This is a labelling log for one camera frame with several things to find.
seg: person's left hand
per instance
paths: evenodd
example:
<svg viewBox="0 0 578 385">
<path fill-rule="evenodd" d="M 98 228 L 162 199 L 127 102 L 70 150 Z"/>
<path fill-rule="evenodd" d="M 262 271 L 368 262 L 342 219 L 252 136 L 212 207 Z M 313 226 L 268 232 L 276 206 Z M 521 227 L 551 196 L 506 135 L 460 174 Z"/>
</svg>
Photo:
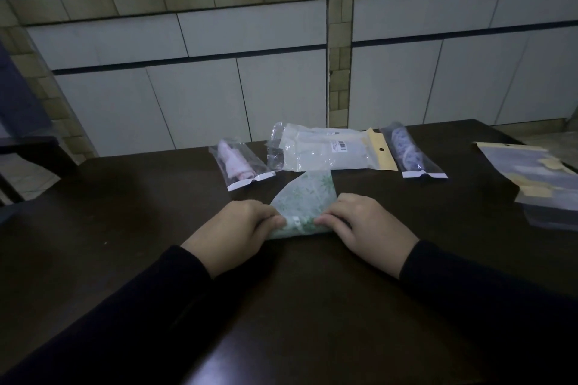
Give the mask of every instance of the person's left hand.
<svg viewBox="0 0 578 385">
<path fill-rule="evenodd" d="M 253 257 L 274 229 L 287 221 L 273 206 L 248 199 L 231 201 L 182 245 L 215 278 Z"/>
</svg>

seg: black long sleeve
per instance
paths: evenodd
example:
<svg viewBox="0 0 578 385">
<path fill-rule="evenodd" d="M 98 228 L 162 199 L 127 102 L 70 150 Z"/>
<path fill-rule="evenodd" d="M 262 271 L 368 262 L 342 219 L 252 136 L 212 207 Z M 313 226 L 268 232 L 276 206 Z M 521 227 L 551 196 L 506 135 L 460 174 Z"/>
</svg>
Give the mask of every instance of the black long sleeve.
<svg viewBox="0 0 578 385">
<path fill-rule="evenodd" d="M 211 284 L 202 263 L 172 246 L 147 270 L 7 372 L 2 384 L 134 380 L 164 335 Z"/>
<path fill-rule="evenodd" d="M 576 375 L 578 300 L 478 265 L 420 241 L 401 283 L 521 376 Z"/>
</svg>

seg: white cabinet door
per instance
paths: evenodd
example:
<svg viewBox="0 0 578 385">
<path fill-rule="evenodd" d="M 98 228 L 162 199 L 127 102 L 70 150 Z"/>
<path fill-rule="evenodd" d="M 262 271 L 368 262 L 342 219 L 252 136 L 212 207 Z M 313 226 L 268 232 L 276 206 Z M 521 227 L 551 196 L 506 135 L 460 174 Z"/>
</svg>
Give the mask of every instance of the white cabinet door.
<svg viewBox="0 0 578 385">
<path fill-rule="evenodd" d="M 353 41 L 486 29 L 498 0 L 355 0 Z"/>
<path fill-rule="evenodd" d="M 441 40 L 365 46 L 351 56 L 349 127 L 423 123 Z"/>
<path fill-rule="evenodd" d="M 578 105 L 578 27 L 530 33 L 496 123 L 569 118 Z"/>
<path fill-rule="evenodd" d="M 177 149 L 251 140 L 235 59 L 147 67 Z"/>
<path fill-rule="evenodd" d="M 189 56 L 327 42 L 327 2 L 279 3 L 178 14 Z"/>
<path fill-rule="evenodd" d="M 325 49 L 239 58 L 253 140 L 269 140 L 276 122 L 326 126 Z"/>
<path fill-rule="evenodd" d="M 56 80 L 99 155 L 175 148 L 144 68 Z"/>
<path fill-rule="evenodd" d="M 184 58 L 176 14 L 28 28 L 52 70 Z"/>
<path fill-rule="evenodd" d="M 478 119 L 493 125 L 528 32 L 449 38 L 442 44 L 424 123 Z"/>
<path fill-rule="evenodd" d="M 577 19 L 576 0 L 498 0 L 492 27 Z"/>
</svg>

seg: barcode label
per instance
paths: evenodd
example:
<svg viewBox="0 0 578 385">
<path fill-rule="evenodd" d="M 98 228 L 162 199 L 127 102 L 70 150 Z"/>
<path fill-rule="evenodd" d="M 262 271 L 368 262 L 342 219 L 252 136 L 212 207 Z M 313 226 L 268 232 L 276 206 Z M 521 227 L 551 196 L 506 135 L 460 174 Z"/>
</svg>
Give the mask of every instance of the barcode label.
<svg viewBox="0 0 578 385">
<path fill-rule="evenodd" d="M 347 152 L 347 145 L 345 142 L 335 140 L 331 142 L 331 150 L 333 152 Z"/>
</svg>

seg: table surface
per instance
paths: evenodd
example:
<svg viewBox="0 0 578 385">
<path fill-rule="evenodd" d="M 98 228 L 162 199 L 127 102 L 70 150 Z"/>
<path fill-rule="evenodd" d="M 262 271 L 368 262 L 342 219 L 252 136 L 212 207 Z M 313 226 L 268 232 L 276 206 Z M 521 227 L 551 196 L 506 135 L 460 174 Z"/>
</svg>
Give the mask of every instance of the table surface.
<svg viewBox="0 0 578 385">
<path fill-rule="evenodd" d="M 421 239 L 578 295 L 578 234 L 528 225 L 517 187 L 473 141 L 514 139 L 475 120 L 409 127 L 448 180 L 333 171 Z M 250 144 L 262 159 L 262 142 Z M 228 193 L 206 148 L 89 160 L 0 226 L 0 371 L 18 362 L 233 199 L 269 203 L 297 177 Z M 204 383 L 456 383 L 491 377 L 479 349 L 333 234 L 268 241 L 215 291 L 230 301 L 185 375 Z"/>
</svg>

